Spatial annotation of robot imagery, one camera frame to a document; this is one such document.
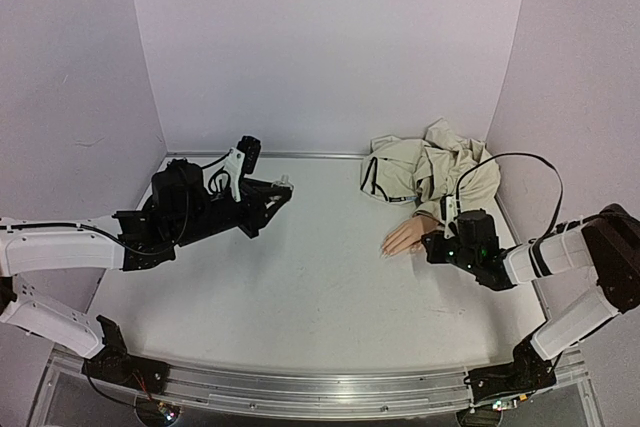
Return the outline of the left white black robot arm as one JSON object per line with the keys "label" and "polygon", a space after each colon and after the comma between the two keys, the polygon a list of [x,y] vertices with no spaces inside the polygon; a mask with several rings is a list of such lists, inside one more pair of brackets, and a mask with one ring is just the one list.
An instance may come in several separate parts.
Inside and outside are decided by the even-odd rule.
{"label": "left white black robot arm", "polygon": [[238,151],[224,162],[225,183],[209,190],[204,169],[175,159],[155,173],[139,210],[87,221],[1,223],[1,320],[61,344],[116,384],[131,380],[135,363],[118,324],[94,319],[45,295],[27,273],[97,268],[137,272],[172,262],[176,250],[237,228],[255,238],[290,201],[286,178],[250,178],[255,167]]}

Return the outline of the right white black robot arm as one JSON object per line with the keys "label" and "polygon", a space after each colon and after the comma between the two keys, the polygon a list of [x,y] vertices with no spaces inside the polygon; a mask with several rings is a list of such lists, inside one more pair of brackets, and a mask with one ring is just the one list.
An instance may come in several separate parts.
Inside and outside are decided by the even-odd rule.
{"label": "right white black robot arm", "polygon": [[494,219],[483,209],[461,213],[421,242],[429,263],[453,265],[496,292],[573,270],[596,273],[594,286],[521,340],[510,362],[469,371],[475,406],[502,405],[554,386],[565,350],[639,306],[639,221],[618,204],[509,249],[500,246]]}

